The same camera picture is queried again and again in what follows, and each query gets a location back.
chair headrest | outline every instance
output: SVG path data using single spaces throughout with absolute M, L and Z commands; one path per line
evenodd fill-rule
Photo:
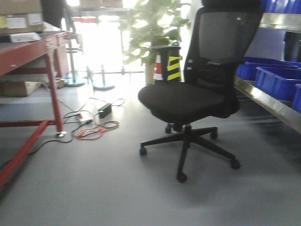
M 204 7 L 209 8 L 237 8 L 258 7 L 261 0 L 201 0 Z

stand base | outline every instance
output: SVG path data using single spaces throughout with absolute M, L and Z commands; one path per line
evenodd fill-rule
M 104 90 L 104 89 L 113 89 L 113 88 L 115 88 L 115 86 L 108 84 L 104 81 L 104 82 L 93 82 L 93 88 L 99 89 L 99 90 Z
M 66 86 L 82 86 L 87 83 L 87 80 L 84 78 L 67 78 L 66 81 Z

black office chair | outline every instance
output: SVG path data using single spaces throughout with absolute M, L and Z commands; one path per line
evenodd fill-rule
M 243 56 L 263 14 L 260 0 L 202 0 L 202 3 L 204 7 L 197 12 L 185 61 L 185 82 L 167 82 L 167 60 L 162 60 L 170 48 L 179 47 L 157 47 L 165 82 L 146 86 L 138 94 L 154 116 L 172 123 L 177 131 L 142 142 L 140 155 L 147 154 L 147 145 L 183 141 L 176 176 L 181 183 L 187 179 L 182 169 L 191 142 L 230 159 L 233 169 L 240 168 L 233 154 L 200 137 L 209 133 L 216 139 L 216 127 L 191 129 L 190 123 L 208 116 L 227 118 L 239 110 L 234 75 L 238 65 L 244 62 Z

table frame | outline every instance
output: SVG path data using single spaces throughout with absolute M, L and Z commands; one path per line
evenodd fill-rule
M 62 77 L 66 65 L 61 63 L 68 40 L 66 32 L 46 32 L 42 39 L 26 43 L 0 43 L 0 76 L 5 74 L 44 73 L 48 75 L 54 119 L 0 121 L 0 127 L 37 126 L 17 154 L 0 171 L 0 189 L 10 180 L 26 155 L 49 125 L 56 125 L 56 137 L 63 137 L 63 121 L 56 92 L 55 76 Z M 20 66 L 45 56 L 45 68 L 19 68 Z

chair armrest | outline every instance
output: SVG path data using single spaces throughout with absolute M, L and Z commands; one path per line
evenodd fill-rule
M 207 64 L 212 67 L 233 67 L 243 64 L 245 60 L 243 58 L 235 58 L 235 57 L 228 57 L 228 58 L 220 58 L 209 61 Z

